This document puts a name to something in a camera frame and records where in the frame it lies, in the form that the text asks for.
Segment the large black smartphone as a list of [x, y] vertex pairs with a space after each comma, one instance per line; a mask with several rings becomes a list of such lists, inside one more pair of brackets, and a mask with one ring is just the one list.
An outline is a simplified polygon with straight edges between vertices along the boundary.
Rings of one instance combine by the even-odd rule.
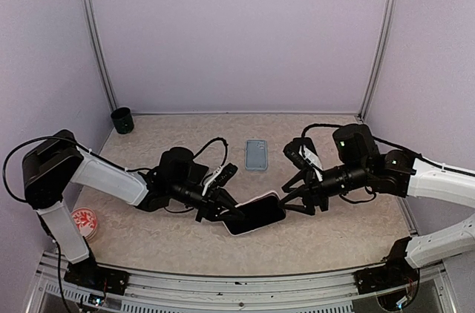
[[313, 141], [309, 137], [296, 137], [293, 139], [298, 161], [301, 164], [321, 165]]

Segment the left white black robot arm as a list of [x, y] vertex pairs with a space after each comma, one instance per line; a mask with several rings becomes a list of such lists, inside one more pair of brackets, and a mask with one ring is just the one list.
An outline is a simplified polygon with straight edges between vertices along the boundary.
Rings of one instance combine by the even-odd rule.
[[87, 286], [98, 286], [104, 271], [96, 264], [64, 202], [63, 191], [70, 183], [101, 191], [145, 212], [166, 208], [175, 200], [195, 209], [198, 222], [245, 217], [224, 188], [237, 171], [233, 164], [208, 174], [208, 167], [197, 164], [192, 151], [173, 147], [161, 155], [158, 166], [131, 170], [83, 147], [68, 130], [38, 138], [37, 142], [22, 160], [24, 198]]

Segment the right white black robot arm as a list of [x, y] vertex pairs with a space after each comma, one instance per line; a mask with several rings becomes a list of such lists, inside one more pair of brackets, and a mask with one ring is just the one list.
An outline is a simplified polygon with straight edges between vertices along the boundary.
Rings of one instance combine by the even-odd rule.
[[[404, 146], [383, 154], [381, 139], [365, 124], [332, 125], [340, 166], [323, 170], [312, 140], [305, 134], [284, 148], [298, 173], [283, 185], [280, 206], [313, 215], [326, 211], [331, 197], [342, 200], [363, 188], [368, 194], [431, 198], [474, 207], [474, 172], [433, 162]], [[420, 268], [474, 249], [474, 218], [424, 236], [395, 241], [384, 265], [355, 273], [361, 291], [374, 291], [416, 279]]]

